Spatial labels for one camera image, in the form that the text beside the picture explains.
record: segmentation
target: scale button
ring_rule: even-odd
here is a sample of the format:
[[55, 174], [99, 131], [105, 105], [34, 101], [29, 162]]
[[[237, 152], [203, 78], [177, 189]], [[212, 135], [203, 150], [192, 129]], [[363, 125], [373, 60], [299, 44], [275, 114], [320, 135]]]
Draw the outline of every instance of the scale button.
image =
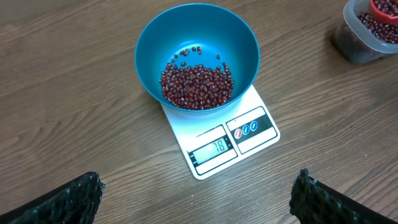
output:
[[257, 121], [252, 121], [251, 123], [250, 123], [250, 130], [251, 131], [255, 131], [255, 130], [257, 130], [257, 127], [258, 127], [259, 125], [257, 124]]
[[240, 139], [242, 137], [242, 130], [240, 128], [235, 130], [234, 137], [235, 139]]
[[243, 134], [244, 134], [244, 135], [249, 134], [249, 132], [250, 132], [250, 127], [249, 127], [249, 125], [243, 126], [242, 131], [243, 131]]

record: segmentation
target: wood grain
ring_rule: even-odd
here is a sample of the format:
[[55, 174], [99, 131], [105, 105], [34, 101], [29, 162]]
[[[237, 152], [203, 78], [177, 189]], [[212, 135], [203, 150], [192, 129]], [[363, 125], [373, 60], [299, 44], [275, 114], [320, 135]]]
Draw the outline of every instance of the wood grain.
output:
[[254, 86], [282, 138], [204, 181], [133, 64], [144, 26], [185, 1], [35, 1], [0, 17], [0, 213], [96, 170], [108, 187], [95, 223], [298, 223], [290, 190], [306, 167], [398, 221], [397, 57], [340, 56], [346, 1], [206, 1], [256, 33]]

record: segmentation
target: bowl rim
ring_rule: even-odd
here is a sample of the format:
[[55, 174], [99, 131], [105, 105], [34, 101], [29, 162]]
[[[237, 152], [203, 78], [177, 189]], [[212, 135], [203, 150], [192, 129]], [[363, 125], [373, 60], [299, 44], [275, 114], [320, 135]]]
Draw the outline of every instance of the bowl rim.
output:
[[[178, 8], [178, 7], [184, 7], [184, 6], [190, 6], [190, 5], [212, 6], [212, 7], [217, 7], [217, 8], [219, 8], [219, 9], [221, 9], [221, 10], [224, 10], [224, 11], [226, 11], [226, 12], [231, 13], [232, 15], [236, 16], [240, 21], [242, 21], [244, 25], [246, 25], [246, 27], [250, 30], [252, 36], [254, 37], [254, 40], [256, 41], [256, 45], [257, 45], [257, 53], [258, 53], [257, 68], [256, 68], [256, 72], [255, 72], [255, 74], [254, 74], [254, 76], [253, 76], [253, 79], [250, 81], [250, 84], [249, 84], [249, 85], [246, 87], [246, 89], [245, 89], [239, 96], [237, 96], [235, 99], [233, 99], [233, 100], [231, 100], [231, 101], [228, 101], [228, 102], [227, 102], [226, 104], [224, 104], [224, 105], [221, 105], [221, 106], [219, 106], [219, 107], [212, 108], [212, 109], [206, 109], [206, 110], [188, 110], [188, 109], [178, 108], [178, 107], [172, 105], [171, 103], [164, 103], [164, 102], [162, 102], [162, 100], [158, 99], [158, 97], [156, 97], [149, 89], [147, 89], [147, 88], [145, 87], [145, 85], [143, 85], [141, 76], [139, 75], [139, 72], [138, 72], [138, 69], [137, 69], [137, 57], [136, 57], [136, 55], [137, 55], [137, 46], [139, 45], [139, 41], [141, 40], [141, 37], [142, 37], [143, 33], [144, 33], [145, 30], [149, 27], [149, 25], [150, 25], [153, 21], [155, 21], [155, 19], [157, 19], [159, 16], [165, 14], [166, 12], [169, 12], [169, 11], [171, 11], [171, 10], [173, 10], [173, 9]], [[165, 106], [168, 106], [169, 108], [175, 109], [175, 110], [180, 110], [180, 111], [190, 112], [190, 113], [201, 113], [201, 112], [209, 112], [209, 111], [219, 110], [219, 109], [221, 109], [221, 108], [223, 108], [223, 107], [225, 107], [225, 106], [227, 106], [227, 105], [230, 105], [231, 103], [235, 102], [237, 99], [239, 99], [240, 97], [242, 97], [242, 96], [245, 94], [245, 92], [247, 92], [247, 90], [250, 88], [250, 86], [254, 83], [254, 81], [255, 81], [255, 79], [256, 79], [256, 77], [257, 77], [257, 74], [258, 74], [258, 72], [259, 72], [259, 69], [260, 69], [260, 62], [261, 62], [261, 51], [260, 51], [259, 41], [257, 40], [257, 37], [256, 37], [255, 33], [253, 32], [253, 30], [250, 28], [249, 24], [247, 24], [247, 22], [246, 22], [245, 20], [243, 20], [240, 16], [238, 16], [237, 14], [235, 14], [233, 11], [230, 11], [229, 9], [226, 9], [226, 8], [224, 8], [224, 7], [221, 7], [221, 6], [218, 6], [218, 5], [215, 5], [215, 4], [209, 4], [209, 3], [188, 3], [188, 4], [181, 4], [181, 5], [178, 5], [178, 6], [171, 7], [171, 8], [169, 8], [169, 9], [167, 9], [167, 10], [165, 10], [165, 11], [159, 13], [159, 14], [158, 14], [157, 16], [155, 16], [155, 17], [145, 26], [145, 28], [142, 30], [141, 34], [140, 34], [139, 37], [138, 37], [138, 40], [137, 40], [137, 43], [136, 43], [136, 48], [135, 48], [135, 50], [134, 50], [134, 66], [135, 66], [135, 68], [136, 68], [136, 72], [137, 72], [138, 79], [139, 79], [139, 81], [141, 82], [141, 85], [144, 86], [145, 90], [146, 90], [153, 98], [155, 98], [159, 103], [161, 103], [161, 104], [163, 104], [163, 105], [165, 105]]]

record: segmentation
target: clear plastic container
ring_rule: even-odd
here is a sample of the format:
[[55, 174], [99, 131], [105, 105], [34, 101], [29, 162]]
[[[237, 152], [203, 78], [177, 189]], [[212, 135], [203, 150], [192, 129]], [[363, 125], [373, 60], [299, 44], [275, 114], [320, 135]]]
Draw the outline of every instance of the clear plastic container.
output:
[[398, 44], [377, 39], [357, 16], [369, 9], [369, 0], [349, 0], [344, 7], [344, 21], [333, 34], [333, 42], [351, 63], [364, 64], [380, 57], [398, 53]]

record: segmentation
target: blue button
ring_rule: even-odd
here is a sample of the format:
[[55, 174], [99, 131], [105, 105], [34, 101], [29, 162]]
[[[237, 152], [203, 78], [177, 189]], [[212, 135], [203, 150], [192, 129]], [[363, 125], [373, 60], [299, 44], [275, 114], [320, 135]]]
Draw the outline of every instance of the blue button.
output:
[[258, 127], [259, 125], [257, 124], [257, 121], [252, 121], [251, 123], [250, 123], [250, 130], [252, 130], [252, 131], [255, 131], [255, 130], [257, 130], [257, 127]]
[[250, 132], [250, 127], [249, 127], [249, 125], [243, 126], [242, 132], [243, 132], [244, 135], [249, 134], [249, 132]]

